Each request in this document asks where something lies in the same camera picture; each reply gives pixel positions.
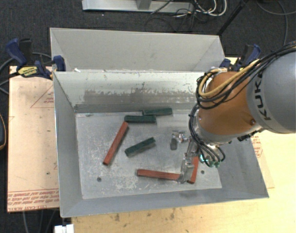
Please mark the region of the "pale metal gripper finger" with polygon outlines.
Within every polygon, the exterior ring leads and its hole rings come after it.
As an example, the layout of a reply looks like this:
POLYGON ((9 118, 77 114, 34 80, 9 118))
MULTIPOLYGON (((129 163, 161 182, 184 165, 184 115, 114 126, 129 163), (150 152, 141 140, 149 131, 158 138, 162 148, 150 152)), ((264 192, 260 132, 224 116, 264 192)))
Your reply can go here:
POLYGON ((192 161, 192 156, 185 156, 183 157, 182 163, 181 163, 181 173, 179 176, 179 182, 185 183, 189 180, 191 180, 193 171, 194 171, 194 164, 192 161))
POLYGON ((177 150, 178 144, 184 143, 188 140, 185 131, 173 131, 170 141, 170 149, 177 150))

